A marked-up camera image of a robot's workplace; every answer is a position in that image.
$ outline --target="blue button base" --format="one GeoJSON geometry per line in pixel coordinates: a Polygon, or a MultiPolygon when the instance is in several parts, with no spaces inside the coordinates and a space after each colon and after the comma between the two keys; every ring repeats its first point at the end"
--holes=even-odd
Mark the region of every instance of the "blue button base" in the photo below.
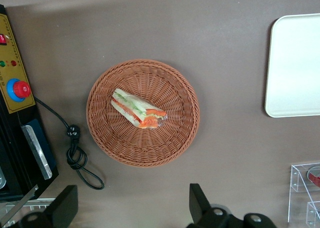
{"type": "Polygon", "coordinates": [[[8,95],[9,97],[15,101],[15,102],[22,102],[24,101],[24,98],[19,98],[15,95],[15,92],[14,92],[14,83],[16,82],[19,82],[20,80],[19,79],[16,79],[16,78],[13,78],[13,79],[10,79],[8,81],[8,83],[6,84],[6,91],[8,92],[8,95]]]}

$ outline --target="brown table surface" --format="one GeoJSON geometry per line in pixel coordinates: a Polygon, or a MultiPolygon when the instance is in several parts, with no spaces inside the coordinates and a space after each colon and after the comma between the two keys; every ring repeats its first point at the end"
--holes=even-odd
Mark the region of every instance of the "brown table surface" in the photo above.
{"type": "Polygon", "coordinates": [[[317,160],[319,117],[271,118],[264,111],[271,26],[284,15],[320,12],[319,0],[0,0],[33,89],[82,128],[87,167],[105,180],[94,191],[65,158],[62,123],[40,108],[59,177],[43,197],[78,185],[77,228],[183,228],[189,183],[235,216],[249,212],[287,226],[290,166],[317,160]],[[179,70],[200,104],[198,134],[178,159],[135,168],[93,141],[86,102],[109,67],[147,58],[179,70]]]}

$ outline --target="screw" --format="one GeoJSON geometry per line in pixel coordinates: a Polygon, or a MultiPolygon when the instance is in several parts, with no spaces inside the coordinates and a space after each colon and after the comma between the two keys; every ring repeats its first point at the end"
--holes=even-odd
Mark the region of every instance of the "screw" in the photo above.
{"type": "Polygon", "coordinates": [[[223,211],[221,211],[220,209],[216,208],[213,210],[213,212],[217,215],[217,216],[222,216],[224,213],[223,211]]]}
{"type": "Polygon", "coordinates": [[[31,214],[28,218],[27,221],[28,222],[32,222],[34,220],[38,219],[38,215],[37,214],[31,214]]]}
{"type": "Polygon", "coordinates": [[[254,222],[261,222],[261,218],[258,217],[257,215],[252,215],[252,216],[251,216],[251,219],[252,219],[254,222]]]}

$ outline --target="control panel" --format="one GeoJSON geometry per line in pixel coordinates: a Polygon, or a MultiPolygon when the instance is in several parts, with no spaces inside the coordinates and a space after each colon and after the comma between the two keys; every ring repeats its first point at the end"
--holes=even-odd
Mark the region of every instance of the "control panel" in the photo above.
{"type": "Polygon", "coordinates": [[[9,113],[35,105],[8,18],[0,14],[0,90],[9,113]]]}

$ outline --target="black power cable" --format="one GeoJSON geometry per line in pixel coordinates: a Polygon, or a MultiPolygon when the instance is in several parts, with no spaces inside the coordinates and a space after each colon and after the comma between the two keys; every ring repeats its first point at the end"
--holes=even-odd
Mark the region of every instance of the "black power cable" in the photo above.
{"type": "Polygon", "coordinates": [[[103,188],[105,188],[105,184],[101,180],[101,178],[85,168],[85,165],[87,164],[87,161],[88,161],[88,157],[87,157],[87,154],[84,152],[84,150],[82,150],[78,146],[79,139],[80,139],[80,128],[77,125],[69,126],[68,123],[63,119],[63,117],[60,116],[57,112],[55,112],[52,108],[50,108],[48,105],[46,105],[44,102],[42,102],[38,98],[34,97],[34,99],[43,107],[45,107],[47,110],[49,110],[51,113],[55,114],[67,128],[66,134],[70,137],[70,148],[66,152],[66,161],[69,164],[69,166],[77,172],[81,180],[83,180],[83,182],[90,188],[95,190],[102,190],[103,188]],[[97,179],[100,182],[101,186],[96,187],[90,184],[83,177],[80,171],[87,172],[89,175],[93,176],[95,179],[97,179]]]}

